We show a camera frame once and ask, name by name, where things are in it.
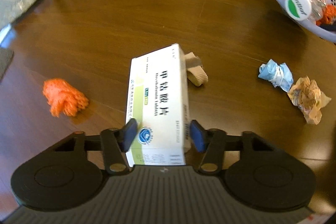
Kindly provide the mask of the blue face mask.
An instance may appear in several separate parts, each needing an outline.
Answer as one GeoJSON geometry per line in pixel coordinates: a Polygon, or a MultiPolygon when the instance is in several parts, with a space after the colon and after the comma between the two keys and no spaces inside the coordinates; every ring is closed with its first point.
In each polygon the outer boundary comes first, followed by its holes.
{"type": "Polygon", "coordinates": [[[277,64],[270,59],[259,67],[258,78],[270,82],[275,88],[288,92],[294,82],[293,75],[286,63],[277,64]]]}

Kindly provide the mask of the orange knitted yarn ball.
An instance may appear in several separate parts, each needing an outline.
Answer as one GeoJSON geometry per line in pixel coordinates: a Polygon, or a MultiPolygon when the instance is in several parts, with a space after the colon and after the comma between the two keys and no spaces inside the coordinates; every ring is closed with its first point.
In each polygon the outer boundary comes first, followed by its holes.
{"type": "Polygon", "coordinates": [[[43,84],[43,95],[53,117],[59,117],[61,113],[75,117],[89,105],[88,98],[63,79],[46,80],[43,84]]]}

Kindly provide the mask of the grey door mat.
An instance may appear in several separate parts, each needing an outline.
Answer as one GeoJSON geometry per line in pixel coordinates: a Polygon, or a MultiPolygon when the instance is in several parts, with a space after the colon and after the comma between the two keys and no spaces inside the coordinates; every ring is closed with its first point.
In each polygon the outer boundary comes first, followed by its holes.
{"type": "Polygon", "coordinates": [[[14,51],[0,47],[0,80],[3,79],[9,65],[14,57],[14,51]]]}

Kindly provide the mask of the white green medicine box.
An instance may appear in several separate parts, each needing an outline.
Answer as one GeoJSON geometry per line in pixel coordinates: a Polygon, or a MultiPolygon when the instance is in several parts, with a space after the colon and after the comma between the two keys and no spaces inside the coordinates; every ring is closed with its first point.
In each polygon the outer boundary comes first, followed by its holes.
{"type": "Polygon", "coordinates": [[[189,139],[189,99],[185,54],[179,44],[133,58],[126,120],[137,135],[126,153],[129,166],[185,165],[189,139]]]}

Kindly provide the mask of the orange plastic bag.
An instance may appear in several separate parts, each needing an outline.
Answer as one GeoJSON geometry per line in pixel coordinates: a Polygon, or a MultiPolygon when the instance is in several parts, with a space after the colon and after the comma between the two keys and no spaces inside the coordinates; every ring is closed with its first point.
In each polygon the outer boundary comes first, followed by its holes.
{"type": "Polygon", "coordinates": [[[335,22],[336,7],[332,4],[328,4],[323,8],[323,16],[320,20],[316,21],[316,25],[323,24],[332,25],[335,22]]]}

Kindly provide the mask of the sheer white curtain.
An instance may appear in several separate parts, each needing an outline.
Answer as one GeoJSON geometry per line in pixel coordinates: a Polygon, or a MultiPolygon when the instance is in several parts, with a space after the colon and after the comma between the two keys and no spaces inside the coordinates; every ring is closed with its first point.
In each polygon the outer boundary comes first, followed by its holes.
{"type": "Polygon", "coordinates": [[[0,32],[0,45],[3,48],[8,48],[11,44],[12,40],[15,38],[15,34],[13,34],[12,25],[8,24],[0,32]]]}

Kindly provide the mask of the brown paper wrapper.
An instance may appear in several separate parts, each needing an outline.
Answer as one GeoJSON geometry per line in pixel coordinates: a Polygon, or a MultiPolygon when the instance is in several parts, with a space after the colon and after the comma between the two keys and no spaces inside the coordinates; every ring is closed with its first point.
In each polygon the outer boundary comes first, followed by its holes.
{"type": "Polygon", "coordinates": [[[321,109],[331,101],[316,81],[307,76],[300,77],[287,95],[292,104],[300,109],[308,124],[319,124],[322,118],[321,109]]]}

